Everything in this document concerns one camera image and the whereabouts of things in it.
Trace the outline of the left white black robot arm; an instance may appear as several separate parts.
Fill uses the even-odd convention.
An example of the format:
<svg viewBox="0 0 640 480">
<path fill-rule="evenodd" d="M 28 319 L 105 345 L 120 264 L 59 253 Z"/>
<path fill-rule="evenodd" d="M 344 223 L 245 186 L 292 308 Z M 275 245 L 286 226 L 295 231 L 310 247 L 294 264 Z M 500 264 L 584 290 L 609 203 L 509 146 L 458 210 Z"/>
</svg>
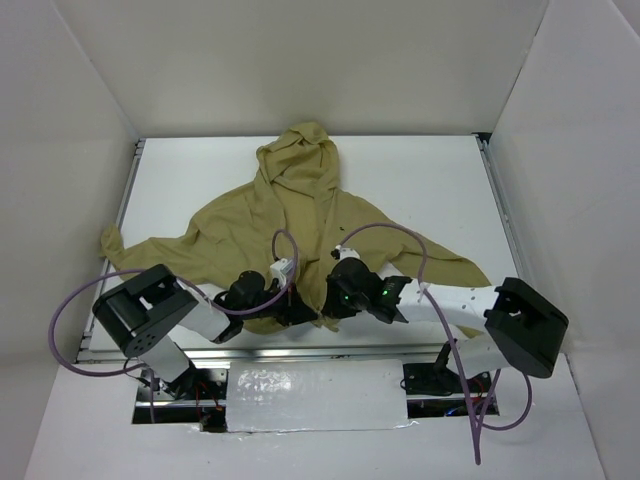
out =
<svg viewBox="0 0 640 480">
<path fill-rule="evenodd" d="M 148 374 L 175 399 L 194 399 L 205 376 L 169 336 L 177 326 L 214 344 L 225 343 L 254 319 L 289 327 L 318 319 L 292 282 L 290 260 L 271 266 L 270 283 L 256 271 L 244 271 L 231 286 L 209 299 L 183 286 L 159 264 L 102 294 L 92 312 L 128 359 L 147 365 Z"/>
</svg>

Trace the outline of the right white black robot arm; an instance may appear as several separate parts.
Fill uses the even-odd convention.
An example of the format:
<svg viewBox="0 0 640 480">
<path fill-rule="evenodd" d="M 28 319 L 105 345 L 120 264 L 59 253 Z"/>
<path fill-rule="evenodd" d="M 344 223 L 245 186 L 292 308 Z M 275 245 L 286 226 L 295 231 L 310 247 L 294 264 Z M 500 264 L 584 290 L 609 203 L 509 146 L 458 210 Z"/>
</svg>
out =
<svg viewBox="0 0 640 480">
<path fill-rule="evenodd" d="M 359 258 L 346 257 L 326 284 L 322 312 L 330 318 L 365 312 L 387 325 L 433 323 L 476 331 L 467 339 L 448 333 L 433 364 L 407 372 L 402 386 L 410 394 L 460 393 L 478 375 L 504 368 L 547 379 L 569 327 L 559 308 L 515 277 L 488 287 L 427 284 L 404 275 L 381 277 Z"/>
</svg>

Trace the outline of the tan hooded zip jacket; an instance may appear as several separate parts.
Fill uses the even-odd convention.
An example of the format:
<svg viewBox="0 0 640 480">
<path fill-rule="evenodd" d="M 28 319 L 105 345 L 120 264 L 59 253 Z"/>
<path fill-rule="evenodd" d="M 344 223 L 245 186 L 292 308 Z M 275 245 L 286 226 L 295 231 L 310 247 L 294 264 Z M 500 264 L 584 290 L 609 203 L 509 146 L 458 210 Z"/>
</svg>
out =
<svg viewBox="0 0 640 480">
<path fill-rule="evenodd" d="M 490 281 L 471 260 L 425 238 L 389 228 L 373 204 L 340 187 L 336 145 L 317 123 L 290 127 L 256 152 L 252 182 L 212 200 L 177 238 L 151 237 L 131 247 L 116 225 L 101 235 L 101 253 L 118 270 L 166 265 L 195 284 L 226 288 L 245 270 L 268 272 L 273 256 L 297 245 L 296 286 L 316 312 L 326 299 L 331 250 L 348 234 L 373 271 L 386 264 L 426 282 L 484 287 Z"/>
</svg>

